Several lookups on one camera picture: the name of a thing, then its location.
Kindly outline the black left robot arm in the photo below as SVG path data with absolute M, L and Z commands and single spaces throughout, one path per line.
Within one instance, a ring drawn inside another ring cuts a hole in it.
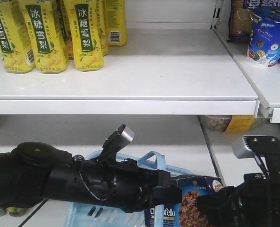
M 44 199 L 142 211 L 181 202 L 170 172 L 117 161 L 120 145 L 105 145 L 86 160 L 41 142 L 24 142 L 0 153 L 0 206 L 30 208 Z

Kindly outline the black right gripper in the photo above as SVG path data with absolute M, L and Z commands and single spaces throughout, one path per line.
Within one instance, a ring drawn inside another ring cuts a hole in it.
M 280 227 L 280 181 L 273 183 L 262 173 L 245 174 L 238 187 L 196 200 L 213 227 Z

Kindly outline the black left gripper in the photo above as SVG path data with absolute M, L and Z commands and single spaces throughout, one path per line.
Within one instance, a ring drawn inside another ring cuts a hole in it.
M 83 184 L 96 201 L 125 212 L 178 204 L 182 199 L 182 191 L 170 186 L 170 172 L 139 168 L 131 159 L 112 166 L 84 161 Z

